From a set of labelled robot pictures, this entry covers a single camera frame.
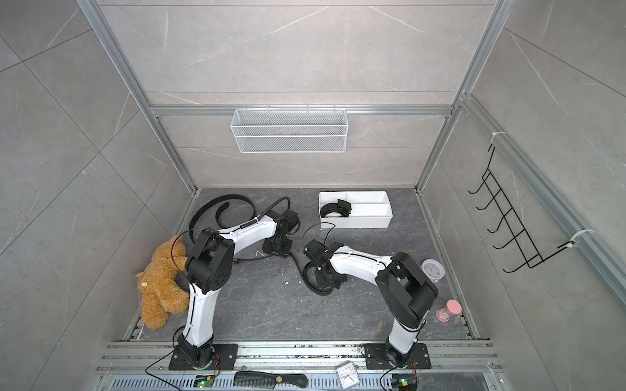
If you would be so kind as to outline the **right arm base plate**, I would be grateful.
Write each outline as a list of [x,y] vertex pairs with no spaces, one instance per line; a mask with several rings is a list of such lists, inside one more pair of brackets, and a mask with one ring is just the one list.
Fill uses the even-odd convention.
[[390,343],[371,343],[362,346],[366,368],[370,370],[391,368],[431,369],[430,354],[427,346],[415,344],[409,352],[402,354]]

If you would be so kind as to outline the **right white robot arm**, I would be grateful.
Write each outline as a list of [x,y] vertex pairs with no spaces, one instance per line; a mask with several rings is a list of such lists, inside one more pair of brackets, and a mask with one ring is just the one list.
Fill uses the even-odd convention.
[[313,275],[311,291],[326,296],[354,277],[378,287],[394,323],[386,340],[387,355],[402,363],[412,353],[426,316],[439,295],[435,284],[406,253],[377,256],[335,242],[329,246],[312,240],[304,246],[309,260],[302,271],[304,280]]

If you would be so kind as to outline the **long black leather belt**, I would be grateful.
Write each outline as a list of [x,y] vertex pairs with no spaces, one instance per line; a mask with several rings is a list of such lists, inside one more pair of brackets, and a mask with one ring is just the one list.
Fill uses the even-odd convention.
[[347,200],[338,199],[334,203],[327,203],[320,209],[321,218],[339,217],[349,218],[352,212],[351,203]]

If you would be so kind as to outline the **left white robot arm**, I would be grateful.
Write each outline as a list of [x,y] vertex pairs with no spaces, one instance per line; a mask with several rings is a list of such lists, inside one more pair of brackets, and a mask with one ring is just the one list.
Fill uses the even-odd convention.
[[290,235],[299,227],[298,214],[287,209],[270,211],[239,226],[200,233],[185,266],[191,289],[191,309],[183,333],[186,344],[196,349],[213,339],[218,293],[230,279],[236,254],[262,241],[265,254],[288,257],[293,244]]

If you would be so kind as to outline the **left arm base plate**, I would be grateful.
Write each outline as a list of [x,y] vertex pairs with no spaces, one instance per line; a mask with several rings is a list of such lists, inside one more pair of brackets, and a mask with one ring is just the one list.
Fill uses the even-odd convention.
[[233,370],[238,352],[237,344],[204,347],[177,346],[169,363],[170,371],[210,371],[216,368]]

